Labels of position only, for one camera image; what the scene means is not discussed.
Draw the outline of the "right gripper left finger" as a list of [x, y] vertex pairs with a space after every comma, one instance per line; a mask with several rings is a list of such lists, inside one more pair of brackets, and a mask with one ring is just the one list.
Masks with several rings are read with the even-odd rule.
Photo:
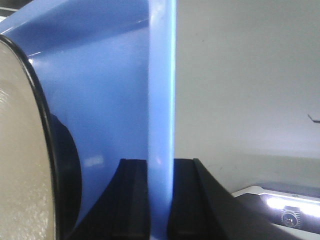
[[150, 207], [147, 161], [121, 159], [93, 208], [71, 235], [73, 240], [148, 240]]

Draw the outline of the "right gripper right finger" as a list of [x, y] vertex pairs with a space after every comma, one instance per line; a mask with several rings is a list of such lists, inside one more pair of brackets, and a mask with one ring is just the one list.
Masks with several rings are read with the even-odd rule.
[[170, 240], [295, 240], [243, 206], [199, 159], [174, 159]]

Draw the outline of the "robot base with light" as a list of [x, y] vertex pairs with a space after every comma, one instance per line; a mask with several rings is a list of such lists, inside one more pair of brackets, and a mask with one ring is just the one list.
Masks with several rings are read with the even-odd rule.
[[267, 182], [245, 187], [231, 195], [273, 224], [320, 233], [319, 188]]

